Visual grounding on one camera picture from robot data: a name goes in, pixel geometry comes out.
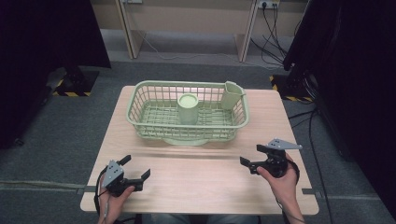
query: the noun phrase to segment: plastic basket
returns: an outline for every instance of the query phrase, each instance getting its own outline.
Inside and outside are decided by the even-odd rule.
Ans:
[[[188,92],[199,100],[194,125],[181,124],[177,112],[177,98]],[[142,138],[199,146],[234,139],[237,130],[248,123],[248,100],[245,91],[233,82],[143,81],[134,88],[126,117]]]

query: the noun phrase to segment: power outlet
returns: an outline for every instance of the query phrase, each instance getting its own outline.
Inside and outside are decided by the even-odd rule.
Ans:
[[[279,8],[280,0],[273,0],[273,1],[260,0],[259,8],[262,8],[262,3],[264,3],[264,2],[267,4],[267,7],[265,9]]]

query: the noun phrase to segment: person's arm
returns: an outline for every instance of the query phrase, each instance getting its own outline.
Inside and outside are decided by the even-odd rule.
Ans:
[[[100,181],[100,186],[102,186],[103,176]],[[134,192],[134,186],[126,189],[120,197],[116,198],[111,196],[106,189],[100,188],[100,216],[98,224],[113,224],[120,216],[122,207],[132,192]]]
[[[262,167],[258,167],[257,172],[270,184],[271,190],[276,199],[282,204],[283,211],[290,224],[304,223],[304,217],[296,197],[297,174],[294,172],[292,166],[289,164],[286,174],[280,178],[274,178]]]

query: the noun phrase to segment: cable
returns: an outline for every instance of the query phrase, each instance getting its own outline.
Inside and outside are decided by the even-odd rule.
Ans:
[[[258,49],[260,49],[260,50],[262,51],[262,54],[263,54],[263,53],[266,53],[266,54],[268,54],[269,56],[271,56],[274,60],[276,60],[276,61],[278,62],[278,63],[269,63],[269,62],[265,61],[264,58],[262,57],[262,60],[263,60],[265,63],[269,63],[269,64],[274,64],[274,65],[282,66],[282,61],[281,61],[279,58],[277,58],[277,57],[275,56],[275,54],[273,54],[272,52],[270,52],[270,51],[264,49],[263,47],[260,47],[252,38],[250,38],[250,42],[252,42]]]
[[[313,141],[312,141],[312,118],[314,117],[314,114],[317,113],[317,112],[318,112],[317,109],[315,109],[314,111],[312,111],[311,116],[310,116],[310,118],[309,118],[309,142],[310,142],[310,144],[311,144],[312,152],[314,153],[315,162],[316,162],[316,165],[317,165],[317,168],[318,168],[318,173],[319,173],[319,178],[320,178],[320,184],[321,184],[321,186],[323,187],[323,194],[324,194],[324,197],[325,197],[327,209],[328,209],[328,211],[329,211],[330,223],[333,223],[333,220],[332,220],[332,209],[330,208],[329,198],[327,197],[327,190],[326,190],[326,187],[325,187],[325,185],[324,185],[322,172],[321,172],[321,170],[320,170],[320,166],[319,166],[319,163],[318,163],[317,153],[316,153],[316,151],[315,151],[314,143],[313,143]]]
[[[292,218],[296,219],[297,221],[299,221],[299,222],[301,222],[301,223],[305,223],[303,220],[301,220],[301,219],[299,219],[299,218],[297,218],[297,217],[294,217],[294,216],[292,216],[290,213],[286,212],[286,210],[283,209],[283,206],[282,206],[282,204],[280,203],[280,201],[279,201],[278,199],[276,199],[276,203],[277,203],[277,205],[280,207],[280,209],[282,209],[282,211],[283,211],[285,214],[288,214],[289,217],[292,217]]]
[[[157,53],[157,55],[158,55],[161,59],[163,59],[163,60],[191,59],[191,58],[201,57],[201,56],[225,56],[225,57],[231,59],[231,60],[234,61],[234,62],[243,63],[243,64],[247,64],[247,65],[252,65],[252,66],[262,67],[262,68],[264,68],[264,69],[266,69],[266,70],[268,70],[268,71],[276,70],[276,69],[282,67],[282,65],[279,65],[279,64],[275,64],[275,65],[277,65],[277,67],[268,67],[268,66],[263,66],[263,65],[260,65],[260,64],[255,64],[255,63],[239,62],[238,60],[232,58],[231,56],[229,56],[229,55],[227,55],[227,54],[225,54],[225,53],[217,53],[217,54],[195,54],[195,55],[191,55],[191,56],[179,56],[179,55],[177,55],[177,56],[174,56],[174,57],[165,57],[165,56],[162,56],[161,53],[160,53],[156,48],[154,48],[154,47],[149,43],[149,41],[140,33],[140,31],[139,31],[139,29],[138,29],[138,26],[137,26],[137,24],[136,24],[136,22],[135,22],[135,20],[131,20],[131,21],[134,23],[134,26],[136,27],[136,31],[137,31],[137,33],[140,35],[140,37],[142,37],[142,39],[148,44],[148,46],[149,46],[150,48],[154,49],[154,51]]]
[[[315,151],[314,143],[313,143],[313,140],[312,140],[312,119],[313,119],[313,117],[314,117],[317,113],[318,113],[318,109],[315,108],[315,109],[313,109],[312,111],[303,112],[303,113],[300,113],[300,114],[291,116],[291,117],[289,117],[289,119],[294,119],[294,118],[300,117],[300,116],[302,116],[302,115],[311,114],[310,117],[309,117],[308,119],[304,119],[304,120],[300,121],[299,123],[295,124],[295,125],[292,126],[291,128],[294,128],[294,127],[300,125],[301,123],[303,123],[304,121],[309,120],[309,128],[308,128],[309,143],[310,143],[310,145],[311,145],[312,152],[313,152],[314,159],[315,159],[315,163],[316,163],[316,166],[317,166],[317,168],[318,168],[318,174],[319,174],[320,184],[321,184],[321,186],[323,187],[323,194],[324,194],[324,197],[325,197],[327,209],[328,209],[328,211],[329,211],[330,222],[333,224],[333,220],[332,220],[332,209],[330,208],[329,198],[328,198],[328,196],[327,196],[327,190],[326,190],[326,187],[325,187],[325,185],[324,185],[323,175],[322,175],[322,172],[321,172],[321,170],[320,170],[319,163],[318,163],[318,156],[317,156],[317,153],[316,153],[316,151]]]
[[[272,38],[275,42],[275,44],[273,44],[276,48],[279,49],[280,54],[282,55],[283,58],[285,58],[285,55],[287,54],[287,52],[280,46],[278,38],[277,38],[277,29],[276,29],[276,22],[277,22],[277,12],[278,12],[278,8],[277,8],[277,4],[274,4],[274,25],[273,28],[271,28],[267,17],[265,16],[265,9],[266,9],[266,5],[264,5],[264,3],[262,4],[262,15],[264,16],[264,20],[267,24],[268,30],[270,31],[270,36],[268,38],[266,38],[264,35],[264,39],[266,40],[266,43],[264,45],[264,47],[266,46],[266,44],[272,43],[270,41],[270,39]]]

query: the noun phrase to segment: wooden table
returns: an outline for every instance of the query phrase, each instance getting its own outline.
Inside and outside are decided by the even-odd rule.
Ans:
[[[134,126],[126,119],[126,108],[133,86],[122,89],[105,139],[93,166],[87,186],[95,186],[101,170],[110,160],[119,161],[126,155],[132,159],[123,168],[124,177],[140,178],[151,169],[144,189],[134,192],[124,205],[129,213],[180,214],[280,214],[275,197],[266,180],[251,175],[239,157],[265,161],[256,150],[275,137],[295,143],[285,109],[277,91],[245,90],[250,121],[240,129],[234,140],[207,143],[199,147],[175,147],[164,141],[137,136]],[[297,185],[297,200],[305,215],[318,212],[314,194],[299,150],[288,150],[298,164],[301,176]],[[81,209],[94,212],[93,192],[86,192]]]

